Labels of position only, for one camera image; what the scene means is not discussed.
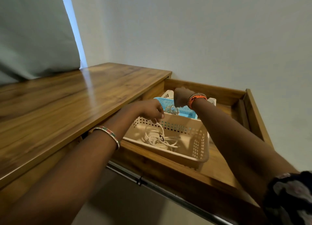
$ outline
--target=beaded bangle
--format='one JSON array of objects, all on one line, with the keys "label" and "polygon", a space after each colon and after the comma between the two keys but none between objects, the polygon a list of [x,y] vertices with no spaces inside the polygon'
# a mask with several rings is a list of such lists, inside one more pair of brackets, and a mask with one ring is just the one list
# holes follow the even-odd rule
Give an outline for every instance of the beaded bangle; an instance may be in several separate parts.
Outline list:
[{"label": "beaded bangle", "polygon": [[117,140],[116,135],[110,129],[103,127],[103,126],[97,126],[93,130],[102,130],[102,131],[106,132],[110,137],[112,137],[114,139],[114,141],[116,141],[116,144],[117,144],[116,150],[118,150],[120,148],[120,143]]},{"label": "beaded bangle", "polygon": [[189,100],[188,100],[188,107],[189,107],[190,109],[192,109],[192,103],[193,103],[193,101],[194,101],[195,99],[198,99],[198,98],[204,98],[205,100],[207,100],[207,97],[206,97],[206,95],[204,95],[204,94],[201,94],[201,93],[193,94],[193,95],[189,98]]}]

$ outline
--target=orange bracelet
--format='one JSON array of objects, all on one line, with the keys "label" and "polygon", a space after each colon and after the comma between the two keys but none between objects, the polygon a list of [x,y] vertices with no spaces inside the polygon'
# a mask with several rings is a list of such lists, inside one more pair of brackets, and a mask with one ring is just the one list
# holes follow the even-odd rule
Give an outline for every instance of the orange bracelet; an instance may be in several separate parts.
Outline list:
[{"label": "orange bracelet", "polygon": [[198,98],[204,98],[205,100],[207,100],[207,97],[206,97],[206,95],[204,95],[204,94],[200,94],[200,93],[193,94],[193,95],[189,98],[189,100],[188,100],[188,107],[189,107],[190,109],[192,109],[192,103],[193,103],[193,101],[194,101],[195,99],[198,99]]}]

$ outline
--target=person's left arm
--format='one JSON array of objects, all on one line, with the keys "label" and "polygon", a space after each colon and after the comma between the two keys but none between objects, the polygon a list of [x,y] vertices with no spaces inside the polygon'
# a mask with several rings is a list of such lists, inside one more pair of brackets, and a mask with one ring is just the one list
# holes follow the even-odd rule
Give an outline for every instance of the person's left arm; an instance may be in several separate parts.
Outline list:
[{"label": "person's left arm", "polygon": [[[128,104],[103,126],[120,141],[139,116],[156,123],[163,118],[162,106],[156,99]],[[71,224],[115,149],[111,136],[94,131],[21,197],[0,224]]]}]

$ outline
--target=person's right arm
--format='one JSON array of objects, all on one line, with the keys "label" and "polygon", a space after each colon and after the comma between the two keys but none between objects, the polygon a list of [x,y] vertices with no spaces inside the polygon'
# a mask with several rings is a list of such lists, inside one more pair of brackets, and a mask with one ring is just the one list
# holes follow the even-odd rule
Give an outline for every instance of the person's right arm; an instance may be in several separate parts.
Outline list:
[{"label": "person's right arm", "polygon": [[[175,89],[175,106],[187,105],[193,93],[185,88]],[[193,101],[192,108],[205,125],[236,179],[260,206],[267,184],[275,176],[298,173],[273,148],[210,102],[198,98]]]}]

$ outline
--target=hand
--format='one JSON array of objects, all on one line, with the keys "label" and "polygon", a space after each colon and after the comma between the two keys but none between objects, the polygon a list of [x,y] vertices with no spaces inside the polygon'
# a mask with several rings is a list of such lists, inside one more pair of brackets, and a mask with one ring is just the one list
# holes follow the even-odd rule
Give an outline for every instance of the hand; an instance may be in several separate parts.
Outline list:
[{"label": "hand", "polygon": [[188,100],[193,94],[195,94],[194,91],[186,89],[185,87],[176,88],[174,90],[174,106],[184,107],[188,104]]},{"label": "hand", "polygon": [[151,120],[154,124],[165,117],[163,108],[157,99],[137,101],[134,104],[139,110],[140,117]]}]

